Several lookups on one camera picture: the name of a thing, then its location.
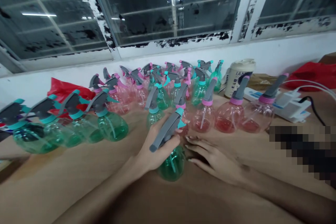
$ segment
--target hand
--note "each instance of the hand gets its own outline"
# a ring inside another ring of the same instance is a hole
[[[188,161],[226,183],[235,186],[243,185],[243,173],[246,168],[236,159],[230,157],[229,154],[223,154],[214,145],[206,140],[199,139],[197,136],[186,136],[186,139],[192,144],[186,145],[186,147],[202,155],[210,166],[195,158]]]
[[[180,143],[180,136],[174,135],[154,153],[149,150],[161,127],[170,115],[170,113],[166,114],[160,121],[151,126],[140,152],[135,157],[135,162],[143,174],[150,170],[157,169]]]

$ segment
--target table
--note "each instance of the table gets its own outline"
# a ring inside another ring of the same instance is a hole
[[[336,103],[331,97],[323,92],[305,95],[314,98],[316,109],[327,125],[336,125]],[[226,98],[214,96],[213,105],[217,108],[225,101]],[[124,116],[130,131],[120,142],[104,140],[71,149],[58,148],[45,155],[31,155],[0,185],[0,222],[52,223],[140,150],[147,135],[146,114],[134,111]],[[314,114],[304,125],[278,117],[272,125],[299,125],[303,133],[314,134],[315,141],[327,139],[323,134],[316,134],[321,126]],[[331,127],[331,131],[335,134],[335,128]],[[315,179],[312,173],[304,172],[304,166],[297,165],[295,158],[287,157],[287,151],[270,141],[266,132],[223,134],[212,129],[206,134],[190,131],[190,135],[206,138],[259,171],[336,200],[332,187]],[[300,223],[271,202],[223,183],[189,162],[186,162],[184,175],[174,183],[162,180],[155,171],[146,174],[117,199],[107,218],[112,215],[113,223],[204,223],[209,220],[211,223]]]

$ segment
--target pixelated area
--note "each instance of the pixelated area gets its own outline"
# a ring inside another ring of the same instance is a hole
[[[304,172],[336,189],[336,126],[271,126],[269,135]]]

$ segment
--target red plastic bag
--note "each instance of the red plastic bag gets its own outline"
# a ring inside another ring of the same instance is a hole
[[[79,90],[79,95],[83,97],[85,100],[92,100],[95,96],[95,93],[92,92],[90,89],[83,87],[83,86],[77,86],[75,84],[69,83],[69,82],[63,82],[55,78],[51,78],[51,88],[50,91],[48,91],[47,95],[57,95],[56,101],[62,103],[70,93],[72,93],[74,90]],[[79,104],[77,106],[78,109],[85,111],[88,107],[87,104]],[[50,110],[50,113],[57,115],[58,110],[52,109]],[[60,116],[61,118],[70,118],[68,113],[65,113]]]
[[[308,62],[304,64],[302,67],[293,72],[289,78],[289,80],[308,80],[318,82],[329,89],[336,89],[336,64],[326,65],[323,63],[314,63]],[[300,86],[304,85],[315,85],[314,83],[296,81],[296,82],[287,82],[284,84],[289,89],[296,89]],[[300,89],[301,91],[307,92],[316,92],[320,91],[320,89],[316,89],[313,87],[304,87]]]

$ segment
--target white cable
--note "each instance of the white cable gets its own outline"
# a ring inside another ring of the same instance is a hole
[[[326,90],[328,90],[328,91],[330,92],[330,94],[336,98],[336,93],[335,93],[334,91],[332,91],[331,89],[327,88],[326,86],[324,86],[324,85],[322,85],[322,84],[320,84],[320,83],[318,83],[318,82],[314,82],[314,81],[312,81],[312,80],[311,80],[311,81],[310,81],[310,80],[290,80],[290,81],[287,80],[287,81],[285,81],[285,82],[283,82],[283,83],[286,83],[286,82],[292,82],[292,81],[306,81],[306,82],[311,82],[311,83],[320,85],[321,87],[323,87],[323,88],[325,88]]]
[[[317,89],[320,89],[320,90],[326,92],[327,94],[329,94],[329,95],[336,101],[336,97],[333,96],[328,90],[325,90],[325,89],[323,89],[323,88],[321,88],[321,87],[318,87],[318,86],[313,86],[313,85],[300,86],[300,87],[297,87],[297,88],[295,89],[295,91],[297,92],[300,88],[303,88],[303,87],[304,87],[304,88],[311,87],[311,88],[317,88]]]

